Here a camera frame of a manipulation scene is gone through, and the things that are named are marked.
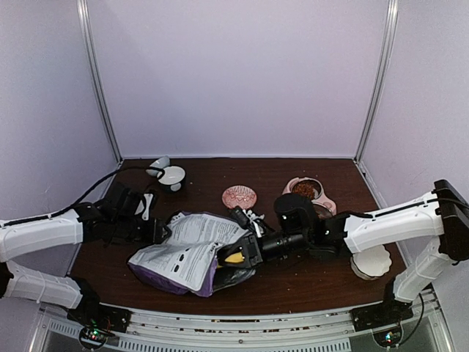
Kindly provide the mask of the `yellow plastic scoop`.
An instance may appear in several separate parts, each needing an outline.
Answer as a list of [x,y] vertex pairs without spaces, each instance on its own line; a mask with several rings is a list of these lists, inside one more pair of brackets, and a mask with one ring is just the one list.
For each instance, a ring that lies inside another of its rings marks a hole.
[[242,252],[236,252],[229,255],[218,253],[217,268],[243,268],[245,257]]

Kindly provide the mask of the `purple pet food bag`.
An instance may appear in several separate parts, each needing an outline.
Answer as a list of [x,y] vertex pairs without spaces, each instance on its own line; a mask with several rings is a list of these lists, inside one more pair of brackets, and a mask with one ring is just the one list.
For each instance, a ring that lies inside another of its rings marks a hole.
[[254,268],[218,267],[218,253],[248,232],[235,221],[209,213],[178,213],[162,244],[138,250],[128,267],[143,283],[176,295],[209,297],[256,274]]

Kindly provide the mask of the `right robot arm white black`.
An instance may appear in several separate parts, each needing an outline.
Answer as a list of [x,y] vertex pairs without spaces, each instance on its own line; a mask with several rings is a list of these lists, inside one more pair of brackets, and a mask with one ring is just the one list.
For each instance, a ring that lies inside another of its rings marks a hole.
[[384,302],[375,310],[385,324],[400,316],[447,267],[468,259],[468,202],[447,180],[436,181],[421,197],[368,213],[348,211],[321,219],[312,201],[295,193],[277,198],[274,211],[281,229],[274,232],[262,225],[264,232],[257,235],[241,208],[231,209],[247,234],[218,252],[218,266],[253,268],[301,250],[335,257],[346,248],[357,257],[388,243],[431,237],[413,266],[389,282]]

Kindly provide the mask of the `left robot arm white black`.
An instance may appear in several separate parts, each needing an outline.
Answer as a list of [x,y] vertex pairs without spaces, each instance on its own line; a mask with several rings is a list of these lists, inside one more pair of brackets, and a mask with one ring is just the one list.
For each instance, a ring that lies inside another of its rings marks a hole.
[[94,202],[79,201],[64,210],[1,222],[1,297],[60,306],[90,326],[105,320],[99,295],[85,279],[54,276],[15,263],[24,254],[68,244],[120,239],[161,244],[169,227],[151,215],[154,191],[137,192],[118,184]]

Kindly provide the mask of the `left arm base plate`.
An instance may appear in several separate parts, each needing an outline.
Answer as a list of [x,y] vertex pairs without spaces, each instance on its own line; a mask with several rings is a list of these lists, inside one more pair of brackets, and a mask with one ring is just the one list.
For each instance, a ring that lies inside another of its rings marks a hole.
[[131,312],[128,309],[88,301],[80,303],[76,309],[69,309],[67,318],[82,326],[98,328],[102,331],[125,333],[130,322]]

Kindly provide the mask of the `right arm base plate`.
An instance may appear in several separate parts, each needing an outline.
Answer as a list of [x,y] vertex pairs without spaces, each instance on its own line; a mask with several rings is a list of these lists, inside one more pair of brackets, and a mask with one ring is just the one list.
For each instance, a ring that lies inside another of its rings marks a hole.
[[355,331],[389,326],[413,317],[410,304],[385,304],[384,302],[354,308],[350,314]]

